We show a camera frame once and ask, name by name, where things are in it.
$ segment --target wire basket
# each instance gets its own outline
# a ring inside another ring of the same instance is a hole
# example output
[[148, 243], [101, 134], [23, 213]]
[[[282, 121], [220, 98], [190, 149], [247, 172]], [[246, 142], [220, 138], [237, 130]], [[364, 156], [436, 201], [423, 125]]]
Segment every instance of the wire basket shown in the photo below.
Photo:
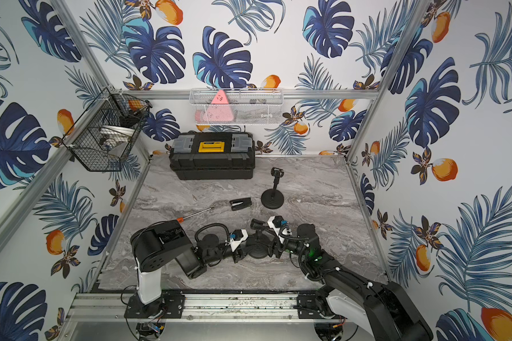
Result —
[[263, 126], [284, 121], [282, 89], [223, 89], [229, 104], [211, 104], [220, 89], [191, 89], [195, 123], [199, 126]]
[[123, 93], [110, 94], [106, 89], [84, 113], [94, 105], [99, 106], [94, 117], [66, 146], [90, 172], [121, 171], [152, 106], [148, 101]]

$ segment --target tropical leaf wallpaper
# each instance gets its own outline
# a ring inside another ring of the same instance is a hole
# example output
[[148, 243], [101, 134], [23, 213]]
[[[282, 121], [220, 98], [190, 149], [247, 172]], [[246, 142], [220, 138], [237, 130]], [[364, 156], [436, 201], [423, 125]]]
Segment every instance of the tropical leaf wallpaper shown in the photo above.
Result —
[[[100, 92], [50, 3], [0, 1], [0, 218], [37, 179]], [[120, 10], [135, 19], [134, 10]], [[144, 56], [147, 49], [176, 48], [169, 33], [155, 32], [150, 38], [148, 31], [137, 30], [132, 42], [120, 40], [125, 53], [114, 61], [125, 61], [122, 56], [131, 61], [129, 46]], [[137, 83], [139, 66], [132, 64], [130, 82]], [[174, 126], [173, 119], [160, 119]], [[143, 153], [134, 148], [121, 172], [89, 173], [75, 160], [51, 181], [0, 253], [0, 340], [50, 341], [59, 336], [75, 293], [87, 291], [96, 275], [145, 166]], [[121, 183], [122, 195], [110, 206], [109, 190], [116, 183]]]
[[[357, 32], [370, 74], [402, 6]], [[432, 0], [387, 90], [349, 161], [390, 280], [439, 341], [512, 340], [512, 0]]]
[[[126, 91], [376, 90], [414, 4], [82, 0], [70, 10], [111, 85]], [[428, 39], [414, 42], [398, 76], [402, 89], [414, 81], [414, 65], [420, 67], [431, 49]], [[72, 67], [69, 75], [80, 98], [93, 97], [91, 79]], [[262, 146], [270, 144], [265, 148], [270, 154], [347, 154], [369, 106], [369, 100], [357, 98], [287, 100], [283, 112], [295, 106], [299, 119], [277, 126], [222, 128], [194, 125], [187, 100], [153, 102], [154, 118], [143, 138], [150, 152], [161, 153], [176, 134], [229, 130], [252, 133]], [[156, 113], [163, 110], [170, 113], [158, 119]]]

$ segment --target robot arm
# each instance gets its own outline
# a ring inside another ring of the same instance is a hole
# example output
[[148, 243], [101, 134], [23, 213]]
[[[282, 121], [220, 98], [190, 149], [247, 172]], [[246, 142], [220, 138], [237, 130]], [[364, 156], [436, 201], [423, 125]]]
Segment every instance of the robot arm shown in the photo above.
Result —
[[[198, 234], [211, 226], [225, 229], [227, 238], [220, 242], [214, 234], [199, 240]], [[129, 306], [145, 317], [160, 312], [160, 269], [175, 259], [186, 276], [196, 278], [221, 259], [232, 257], [238, 262], [250, 255], [254, 258], [279, 258], [283, 252], [296, 255], [301, 271], [307, 279], [325, 284], [317, 292], [318, 312], [323, 316], [335, 314], [347, 317], [376, 340], [415, 341], [432, 340], [433, 335], [416, 306], [398, 284], [374, 282], [341, 265], [321, 249], [319, 237], [312, 224], [300, 225], [293, 236], [281, 216], [271, 217], [267, 223], [253, 219], [251, 228], [229, 233], [223, 224], [211, 224], [196, 233], [197, 247], [193, 247], [178, 221], [156, 223], [136, 232], [131, 237], [139, 285]]]

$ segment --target marble surface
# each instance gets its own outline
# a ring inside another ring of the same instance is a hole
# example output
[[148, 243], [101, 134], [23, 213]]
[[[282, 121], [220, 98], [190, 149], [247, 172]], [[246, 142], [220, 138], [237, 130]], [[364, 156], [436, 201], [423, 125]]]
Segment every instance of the marble surface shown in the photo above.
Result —
[[[272, 167], [285, 172], [278, 187], [285, 203], [273, 211], [260, 202], [262, 192], [273, 185]], [[231, 211], [230, 200], [249, 196], [251, 207]], [[257, 158], [251, 180], [180, 181], [169, 167], [168, 156], [163, 155], [152, 161], [110, 262], [99, 276], [99, 288], [118, 290], [137, 284], [129, 244], [134, 232], [210, 206], [214, 206], [211, 211], [182, 223], [192, 242], [195, 231], [210, 223], [224, 223], [230, 231], [246, 228], [251, 234], [251, 219], [267, 221], [272, 215], [282, 215], [292, 229], [302, 223], [314, 224], [322, 248], [339, 262], [372, 280], [385, 281], [343, 158]], [[225, 237], [221, 228], [207, 231], [220, 239]], [[162, 269], [164, 289], [313, 289], [320, 286], [305, 279], [287, 254], [281, 259], [257, 260], [247, 256], [237, 264], [225, 260], [196, 279], [188, 279], [174, 261]]]

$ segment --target toolbox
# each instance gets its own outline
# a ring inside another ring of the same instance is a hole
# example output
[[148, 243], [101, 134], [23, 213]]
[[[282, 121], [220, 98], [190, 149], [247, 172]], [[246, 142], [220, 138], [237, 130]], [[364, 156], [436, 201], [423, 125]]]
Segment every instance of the toolbox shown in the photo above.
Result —
[[254, 141], [249, 133], [183, 133], [169, 160], [180, 180], [252, 179]]

